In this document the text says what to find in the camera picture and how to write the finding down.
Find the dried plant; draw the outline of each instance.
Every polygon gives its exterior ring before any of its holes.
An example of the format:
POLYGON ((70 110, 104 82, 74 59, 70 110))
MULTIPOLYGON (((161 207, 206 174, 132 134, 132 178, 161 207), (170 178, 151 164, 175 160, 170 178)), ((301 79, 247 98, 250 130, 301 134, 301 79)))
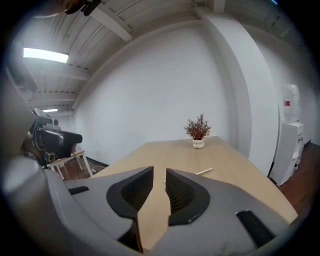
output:
POLYGON ((202 140, 210 134, 211 126, 208 121, 204 120, 204 114, 196 117, 196 121, 188 119, 188 125, 184 127, 186 134, 190 135, 194 140, 202 140))

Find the wooden floor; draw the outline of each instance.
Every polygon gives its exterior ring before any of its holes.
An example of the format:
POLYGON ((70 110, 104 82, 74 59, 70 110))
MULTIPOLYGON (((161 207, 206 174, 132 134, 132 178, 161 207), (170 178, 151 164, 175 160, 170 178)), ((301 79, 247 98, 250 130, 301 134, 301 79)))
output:
MULTIPOLYGON (((83 158, 80 158, 83 171, 80 170, 75 159, 65 164, 67 173, 61 168, 65 180, 85 179, 90 175, 86 169, 83 158)), ((99 166, 99 164, 88 159, 90 168, 99 166)), ((293 208, 299 215, 298 219, 308 214, 313 203, 313 197, 318 189, 320 181, 320 147, 308 143, 305 145, 301 163, 294 175, 283 185, 279 187, 280 191, 292 204, 293 208)))
POLYGON ((298 213, 304 218, 312 204, 320 181, 320 147, 308 143, 304 146, 301 163, 292 177, 279 189, 298 213))
MULTIPOLYGON (((90 159, 87 158, 88 164, 90 166, 90 169, 92 170, 93 167, 96 167, 95 169, 98 169, 97 167, 100 166, 100 164, 91 161, 90 159)), ((76 159, 72 159, 66 163, 64 163, 65 168, 60 168, 62 175, 64 177, 65 181, 70 181, 70 180, 77 180, 77 179, 85 179, 89 178, 90 174, 87 171, 85 161, 82 157, 80 157, 80 164, 83 168, 81 171, 76 159)))

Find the ceiling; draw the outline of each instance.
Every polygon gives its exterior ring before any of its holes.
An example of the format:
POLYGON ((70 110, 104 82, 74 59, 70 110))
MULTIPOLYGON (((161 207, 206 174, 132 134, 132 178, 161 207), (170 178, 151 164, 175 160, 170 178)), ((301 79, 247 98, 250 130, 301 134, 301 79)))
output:
MULTIPOLYGON (((213 5, 211 0, 195 2, 213 5)), ((71 109, 90 77, 132 39, 161 26, 198 19, 193 0, 102 0, 97 9, 87 17, 78 11, 32 18, 25 25, 18 37, 23 47, 69 54, 66 64, 24 60, 38 87, 35 93, 23 92, 30 108, 71 109)), ((295 26, 271 0, 226 0, 225 11, 242 23, 269 31, 303 54, 310 53, 295 26)))

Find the black mesh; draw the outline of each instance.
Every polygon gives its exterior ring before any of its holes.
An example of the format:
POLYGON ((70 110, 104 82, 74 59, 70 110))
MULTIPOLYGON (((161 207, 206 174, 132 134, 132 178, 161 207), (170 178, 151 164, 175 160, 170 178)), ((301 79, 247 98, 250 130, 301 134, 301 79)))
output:
POLYGON ((210 203, 208 191, 172 169, 166 169, 165 191, 170 200, 169 226, 194 222, 210 203))
POLYGON ((170 200, 171 214, 185 208, 194 200, 194 189, 170 172, 166 173, 165 184, 165 191, 170 200))
POLYGON ((106 200, 121 217, 137 220, 137 213, 145 203, 154 182, 152 166, 125 178, 106 192, 106 200))
POLYGON ((137 211, 141 209, 153 187, 153 172, 149 171, 121 190, 123 199, 137 211))

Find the potted plant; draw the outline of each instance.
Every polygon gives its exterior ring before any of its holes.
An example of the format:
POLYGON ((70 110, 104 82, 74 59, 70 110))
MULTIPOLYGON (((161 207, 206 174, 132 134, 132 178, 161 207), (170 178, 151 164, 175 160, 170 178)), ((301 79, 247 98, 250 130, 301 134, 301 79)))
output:
POLYGON ((204 114, 196 117, 196 121, 188 119, 188 125, 184 127, 186 134, 193 138, 193 148, 203 149, 205 146, 204 137, 210 134, 211 126, 204 120, 204 114))

